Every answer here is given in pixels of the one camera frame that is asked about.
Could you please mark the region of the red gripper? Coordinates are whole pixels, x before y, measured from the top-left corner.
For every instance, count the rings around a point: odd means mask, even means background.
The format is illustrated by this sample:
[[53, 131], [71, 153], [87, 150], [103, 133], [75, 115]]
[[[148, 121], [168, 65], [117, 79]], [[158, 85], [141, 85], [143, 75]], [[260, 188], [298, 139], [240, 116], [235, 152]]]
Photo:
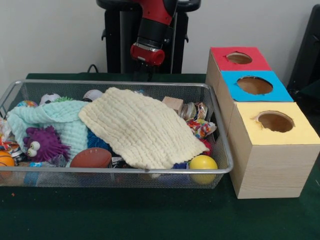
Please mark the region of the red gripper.
[[153, 66], [160, 66], [165, 59], [165, 52], [162, 49], [149, 47], [137, 42], [131, 46], [130, 54], [133, 59], [137, 60], [134, 66], [133, 81], [139, 80], [141, 68], [139, 61], [147, 64], [147, 81], [150, 82], [153, 77]]

